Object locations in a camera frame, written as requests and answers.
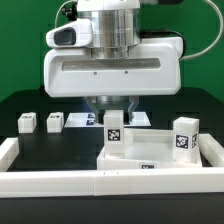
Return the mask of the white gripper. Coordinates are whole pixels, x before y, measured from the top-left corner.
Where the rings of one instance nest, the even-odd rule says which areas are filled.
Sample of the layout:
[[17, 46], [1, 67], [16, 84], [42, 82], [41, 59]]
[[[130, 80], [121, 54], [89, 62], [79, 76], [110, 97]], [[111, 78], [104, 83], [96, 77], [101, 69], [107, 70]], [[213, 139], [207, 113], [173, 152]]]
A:
[[88, 48], [53, 49], [44, 60], [44, 87], [52, 97], [88, 97], [98, 124], [104, 104], [97, 96], [124, 99], [124, 120], [131, 121], [141, 95], [173, 95], [181, 87], [180, 37], [149, 38], [122, 59], [94, 59]]

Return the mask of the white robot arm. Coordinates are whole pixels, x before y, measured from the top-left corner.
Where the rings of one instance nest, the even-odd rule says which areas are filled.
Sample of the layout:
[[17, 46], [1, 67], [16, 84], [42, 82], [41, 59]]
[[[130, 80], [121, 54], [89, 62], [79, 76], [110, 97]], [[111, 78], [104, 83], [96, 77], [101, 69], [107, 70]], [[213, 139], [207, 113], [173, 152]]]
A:
[[52, 97], [84, 97], [101, 123], [107, 110], [129, 122], [144, 95], [173, 95], [181, 86], [182, 37], [143, 31], [142, 0], [72, 0], [69, 22], [46, 34], [44, 87]]

